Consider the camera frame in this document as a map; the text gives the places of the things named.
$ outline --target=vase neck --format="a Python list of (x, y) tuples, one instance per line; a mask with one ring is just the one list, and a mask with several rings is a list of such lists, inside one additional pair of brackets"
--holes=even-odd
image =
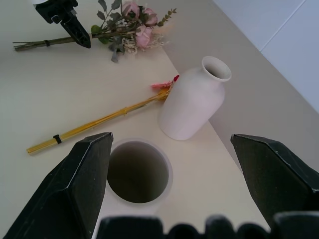
[(231, 71), (221, 60), (205, 56), (201, 62), (201, 71), (211, 79), (219, 82), (226, 82), (231, 78)]

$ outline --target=round hole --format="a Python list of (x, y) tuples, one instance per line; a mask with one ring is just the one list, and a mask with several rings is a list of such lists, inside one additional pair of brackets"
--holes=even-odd
[(148, 143), (124, 142), (110, 155), (109, 185), (128, 202), (153, 201), (165, 190), (168, 178), (167, 158)]

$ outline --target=red tip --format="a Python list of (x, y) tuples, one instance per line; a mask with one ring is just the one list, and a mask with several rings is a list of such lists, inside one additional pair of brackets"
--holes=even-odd
[(174, 81), (176, 82), (178, 78), (179, 78), (179, 75), (175, 76)]

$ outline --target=table surface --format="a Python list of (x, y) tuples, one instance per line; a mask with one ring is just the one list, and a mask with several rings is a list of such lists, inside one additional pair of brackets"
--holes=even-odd
[[(1, 3), (7, 4), (0, 8), (2, 26), (17, 6), (27, 12), (32, 10), (27, 3), (18, 3), (17, 0)], [(95, 10), (99, 7), (95, 3), (93, 6)], [(93, 42), (91, 49), (69, 43), (16, 53), (11, 49), (12, 41), (66, 35), (61, 26), (42, 22), (36, 12), (27, 15), (14, 28), (10, 25), (4, 28), (0, 46), (0, 237), (47, 173), (77, 141), (108, 131), (113, 132), (114, 142), (127, 137), (150, 140), (169, 157), (173, 185), (156, 213), (166, 231), (181, 222), (203, 231), (205, 219), (212, 214), (224, 214), (235, 227), (249, 221), (268, 228), (242, 173), (212, 126), (207, 123), (187, 141), (170, 139), (157, 125), (161, 103), (143, 107), (29, 156), (25, 151), (28, 147), (143, 101), (155, 94), (149, 87), (151, 83), (171, 80), (178, 73), (162, 49), (121, 56), (120, 63), (115, 64), (110, 61), (111, 52), (98, 41)], [(33, 25), (26, 31), (28, 21)], [(43, 26), (46, 30), (52, 28), (44, 34), (39, 31)]]

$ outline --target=yellow straw stem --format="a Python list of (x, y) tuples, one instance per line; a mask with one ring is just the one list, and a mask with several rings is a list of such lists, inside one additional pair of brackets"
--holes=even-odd
[[(163, 89), (161, 90), (156, 96), (153, 96), (143, 102), (140, 102), (140, 103), (137, 103), (137, 104), (134, 104), (132, 106), (129, 106), (129, 107), (125, 107), (119, 111), (116, 111), (110, 115), (107, 115), (107, 116), (104, 116), (100, 119), (97, 119), (95, 121), (92, 121), (92, 122), (89, 122), (89, 123), (86, 123), (80, 127), (77, 127), (73, 130), (70, 130), (66, 133), (63, 133), (62, 135), (59, 136), (59, 138), (61, 139), (62, 142), (66, 141), (67, 139), (71, 138), (71, 137), (74, 137), (75, 135), (79, 134), (79, 133), (82, 133), (88, 129), (91, 129), (91, 128), (94, 128), (96, 126), (98, 126), (99, 124), (101, 123), (104, 123), (108, 120), (111, 120), (115, 117), (118, 117), (118, 116), (122, 116), (122, 115), (126, 115), (128, 112), (131, 112), (133, 110), (136, 110), (140, 107), (143, 107), (145, 105), (147, 105), (148, 103), (152, 102), (152, 101), (156, 101), (156, 100), (163, 100), (165, 99), (168, 94), (170, 92), (170, 89)], [(26, 151), (29, 153), (29, 154), (35, 154), (41, 150), (44, 150), (46, 148), (49, 148), (49, 147), (52, 147), (54, 145), (57, 145), (57, 140), (56, 139), (50, 139), (48, 141), (45, 141), (41, 144), (38, 144), (38, 145), (35, 145), (31, 148), (28, 148)]]

